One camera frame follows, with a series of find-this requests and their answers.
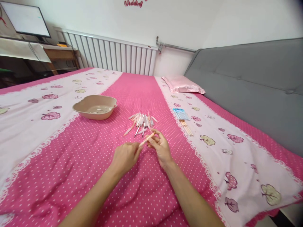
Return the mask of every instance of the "pink pillow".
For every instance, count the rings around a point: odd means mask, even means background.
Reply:
[[[205,94],[203,88],[195,84],[185,76],[169,76],[162,77],[163,80],[167,83],[172,93],[179,92],[199,92]]]

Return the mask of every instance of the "polka dot bedsheet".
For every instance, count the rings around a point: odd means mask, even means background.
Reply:
[[[150,112],[171,153],[226,226],[254,226],[302,200],[301,157],[201,94],[172,94],[158,77],[88,68],[0,90],[1,226],[57,226],[133,137],[127,120]],[[110,118],[89,120],[71,107],[102,94],[117,99]],[[188,137],[173,114],[190,117]],[[118,183],[96,226],[188,226],[154,150],[145,147]]]

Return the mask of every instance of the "computer monitor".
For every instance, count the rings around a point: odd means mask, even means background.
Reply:
[[[40,41],[44,41],[42,37],[51,37],[39,7],[8,2],[0,4],[17,33],[34,35]]]

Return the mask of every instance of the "tufted button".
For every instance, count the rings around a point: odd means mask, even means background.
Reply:
[[[294,91],[293,91],[293,90],[288,90],[288,91],[286,91],[285,93],[286,93],[287,95],[290,95],[290,94],[294,93]]]

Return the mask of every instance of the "wall decal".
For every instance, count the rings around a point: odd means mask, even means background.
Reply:
[[[143,5],[143,1],[139,1],[138,0],[133,0],[133,1],[130,1],[130,0],[127,0],[127,1],[124,1],[124,5],[125,7],[127,6],[139,6],[140,8],[142,7]]]

